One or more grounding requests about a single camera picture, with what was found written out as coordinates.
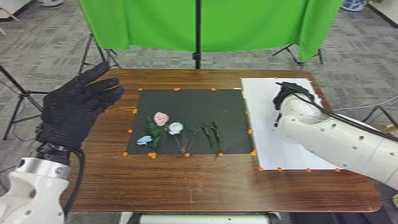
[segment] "white sheet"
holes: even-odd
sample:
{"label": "white sheet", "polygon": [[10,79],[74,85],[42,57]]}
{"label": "white sheet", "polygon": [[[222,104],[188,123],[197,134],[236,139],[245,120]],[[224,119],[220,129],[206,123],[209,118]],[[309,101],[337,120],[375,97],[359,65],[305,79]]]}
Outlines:
{"label": "white sheet", "polygon": [[286,170],[336,169],[337,167],[305,150],[302,145],[275,133],[273,123],[279,112],[272,100],[280,90],[277,82],[296,83],[316,96],[307,79],[241,79],[259,166],[265,170],[277,170],[277,167]]}

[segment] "light stand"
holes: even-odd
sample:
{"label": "light stand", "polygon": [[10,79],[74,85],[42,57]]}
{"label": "light stand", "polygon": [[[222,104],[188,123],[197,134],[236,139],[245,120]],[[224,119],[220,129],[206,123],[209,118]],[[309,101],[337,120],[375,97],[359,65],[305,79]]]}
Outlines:
{"label": "light stand", "polygon": [[32,94],[48,94],[48,92],[39,92],[39,91],[28,91],[23,89],[19,83],[16,82],[7,70],[3,69],[3,66],[0,65],[0,72],[3,73],[3,76],[5,78],[9,79],[18,91],[19,91],[19,98],[18,98],[18,102],[16,102],[16,109],[14,109],[14,112],[12,112],[12,116],[10,116],[10,120],[9,120],[9,126],[7,126],[7,130],[5,130],[5,134],[3,134],[3,140],[7,140],[7,137],[9,137],[9,131],[10,131],[10,128],[12,128],[12,125],[23,121],[28,121],[32,120],[34,118],[37,118],[41,116],[35,115],[32,117],[26,117],[26,118],[21,118],[19,120],[16,119],[16,116],[18,116],[18,111],[19,111],[19,107],[21,107],[21,103],[23,103],[23,100],[26,99],[35,107],[35,109],[39,110],[39,112],[42,111],[42,107],[35,101],[35,99],[32,98]]}
{"label": "light stand", "polygon": [[[288,51],[288,53],[289,53],[289,55],[291,55],[291,57],[293,57],[293,61],[295,61],[295,63],[296,63],[296,65],[304,65],[304,62],[298,62],[298,59],[295,58],[295,55],[293,55],[293,52],[291,52],[291,50],[289,50],[289,47],[293,46],[295,44],[289,44],[279,51],[277,51],[277,53],[272,55],[272,57],[282,52],[282,51]],[[314,55],[314,57],[320,57],[320,64],[323,65],[325,63],[323,63],[323,54],[321,54],[321,50],[318,49],[318,53],[316,53],[316,55]]]}
{"label": "light stand", "polygon": [[78,75],[81,74],[83,72],[83,67],[85,66],[92,66],[94,64],[90,64],[87,62],[87,55],[89,55],[89,50],[90,50],[90,42],[94,40],[94,43],[96,43],[96,49],[97,49],[97,53],[99,53],[99,56],[101,56],[101,61],[112,61],[113,62],[113,65],[110,66],[112,67],[117,67],[121,68],[121,65],[115,61],[115,58],[113,58],[113,55],[117,55],[115,51],[112,49],[101,49],[99,45],[97,45],[97,42],[96,42],[96,37],[90,33],[90,36],[89,36],[89,40],[87,40],[87,45],[85,45],[85,49],[83,49],[83,58],[81,58],[81,64],[80,64],[80,68],[78,68]]}
{"label": "light stand", "polygon": [[202,0],[195,0],[195,52],[192,54],[192,59],[195,60],[195,69],[201,69],[202,60]]}

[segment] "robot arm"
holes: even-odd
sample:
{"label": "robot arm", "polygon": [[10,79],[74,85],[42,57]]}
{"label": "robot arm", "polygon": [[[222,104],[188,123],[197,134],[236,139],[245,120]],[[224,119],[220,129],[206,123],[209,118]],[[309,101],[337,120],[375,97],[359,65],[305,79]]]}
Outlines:
{"label": "robot arm", "polygon": [[34,157],[21,159],[18,168],[9,174],[10,190],[0,198],[3,224],[64,223],[73,204],[69,200],[64,209],[60,208],[60,194],[69,185],[69,154],[73,152],[81,159],[80,174],[83,174],[81,142],[96,118],[124,92],[117,86],[117,79],[92,83],[106,71],[108,63],[103,62],[44,97],[37,134],[42,145]]}
{"label": "robot arm", "polygon": [[336,166],[398,189],[398,141],[353,119],[327,116],[309,103],[312,96],[282,83],[275,98],[280,110],[277,131]]}

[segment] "dark green cloth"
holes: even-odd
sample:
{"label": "dark green cloth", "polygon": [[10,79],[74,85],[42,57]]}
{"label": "dark green cloth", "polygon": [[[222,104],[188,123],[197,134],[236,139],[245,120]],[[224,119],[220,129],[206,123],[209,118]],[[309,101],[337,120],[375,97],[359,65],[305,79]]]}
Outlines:
{"label": "dark green cloth", "polygon": [[[99,46],[195,50],[195,0],[80,0]],[[341,0],[202,0],[202,52],[300,46],[316,54]]]}

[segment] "wooden table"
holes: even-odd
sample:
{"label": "wooden table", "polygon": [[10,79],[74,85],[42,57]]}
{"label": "wooden table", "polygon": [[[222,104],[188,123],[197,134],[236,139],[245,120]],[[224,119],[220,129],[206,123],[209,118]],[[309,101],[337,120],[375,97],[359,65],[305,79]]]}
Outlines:
{"label": "wooden table", "polygon": [[240,88],[240,78],[314,78],[302,71],[112,70],[126,88],[85,141],[87,171],[76,211],[265,212],[380,208],[371,179],[348,171],[257,171],[250,155],[122,156],[138,88]]}

